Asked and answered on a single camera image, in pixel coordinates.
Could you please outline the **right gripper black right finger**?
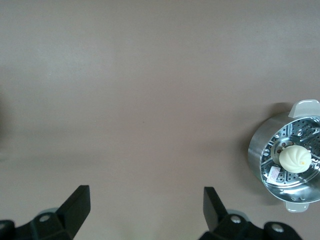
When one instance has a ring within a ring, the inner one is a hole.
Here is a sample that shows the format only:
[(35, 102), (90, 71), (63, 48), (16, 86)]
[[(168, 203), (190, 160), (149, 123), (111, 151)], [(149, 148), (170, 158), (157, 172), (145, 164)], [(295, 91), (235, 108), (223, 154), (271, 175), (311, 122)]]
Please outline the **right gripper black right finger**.
[(203, 215), (208, 227), (201, 240), (299, 240), (289, 225), (269, 221), (262, 228), (237, 213), (228, 213), (214, 187), (203, 189)]

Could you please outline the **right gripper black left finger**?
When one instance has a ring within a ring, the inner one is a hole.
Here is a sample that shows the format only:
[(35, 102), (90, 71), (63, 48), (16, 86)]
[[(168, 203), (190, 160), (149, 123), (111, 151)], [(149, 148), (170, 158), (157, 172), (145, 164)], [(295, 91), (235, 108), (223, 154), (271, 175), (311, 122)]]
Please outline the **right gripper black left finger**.
[(45, 211), (21, 226), (0, 221), (2, 240), (73, 240), (91, 211), (90, 187), (80, 185), (54, 212)]

